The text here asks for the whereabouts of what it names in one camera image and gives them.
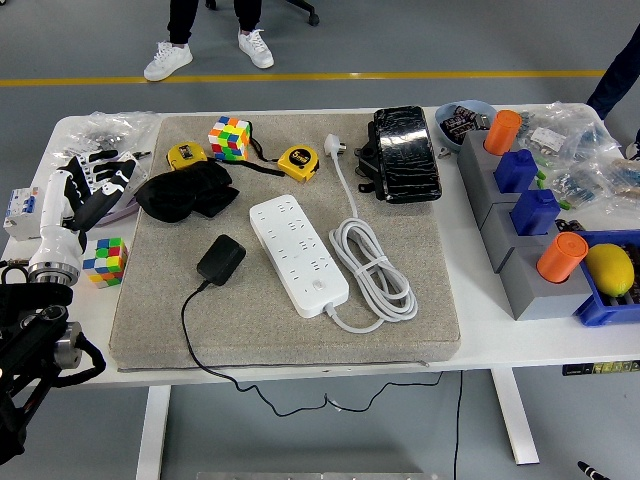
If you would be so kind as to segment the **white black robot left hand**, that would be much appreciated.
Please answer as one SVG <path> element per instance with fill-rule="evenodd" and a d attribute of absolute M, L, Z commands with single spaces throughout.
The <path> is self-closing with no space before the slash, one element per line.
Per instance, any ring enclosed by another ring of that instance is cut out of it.
<path fill-rule="evenodd" d="M 132 191 L 138 161 L 129 152 L 74 155 L 49 177 L 40 220 L 41 244 L 28 279 L 74 285 L 82 270 L 86 233 Z"/>

